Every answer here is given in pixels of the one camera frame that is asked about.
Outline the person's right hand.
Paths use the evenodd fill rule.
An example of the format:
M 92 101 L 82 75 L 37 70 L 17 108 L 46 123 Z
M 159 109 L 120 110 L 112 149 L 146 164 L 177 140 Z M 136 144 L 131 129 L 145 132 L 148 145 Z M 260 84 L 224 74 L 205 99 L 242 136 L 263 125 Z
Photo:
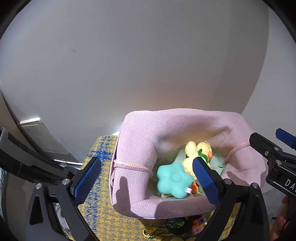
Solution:
M 287 208 L 290 198 L 288 196 L 283 197 L 282 204 L 283 207 L 279 212 L 278 217 L 276 218 L 273 227 L 270 232 L 270 240 L 276 240 L 280 236 L 280 231 L 283 230 L 287 222 Z

